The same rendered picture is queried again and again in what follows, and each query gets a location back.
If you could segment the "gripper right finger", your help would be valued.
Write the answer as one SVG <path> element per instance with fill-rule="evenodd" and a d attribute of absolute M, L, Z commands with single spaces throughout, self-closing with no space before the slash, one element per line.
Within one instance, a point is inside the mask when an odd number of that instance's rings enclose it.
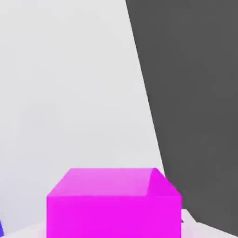
<path fill-rule="evenodd" d="M 186 209 L 182 209 L 181 215 L 181 238 L 238 238 L 235 235 L 196 222 Z"/>

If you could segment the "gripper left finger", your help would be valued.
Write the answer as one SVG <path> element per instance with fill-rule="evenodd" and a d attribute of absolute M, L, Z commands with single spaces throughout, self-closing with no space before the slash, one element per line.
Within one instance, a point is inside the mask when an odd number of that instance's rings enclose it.
<path fill-rule="evenodd" d="M 30 225 L 6 235 L 5 238 L 46 238 L 46 222 Z"/>

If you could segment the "small magenta cube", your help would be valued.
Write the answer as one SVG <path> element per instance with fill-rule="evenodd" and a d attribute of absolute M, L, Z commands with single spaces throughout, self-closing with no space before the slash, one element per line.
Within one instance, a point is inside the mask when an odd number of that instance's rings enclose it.
<path fill-rule="evenodd" d="M 181 210 L 157 168 L 73 168 L 46 197 L 46 238 L 181 238 Z"/>

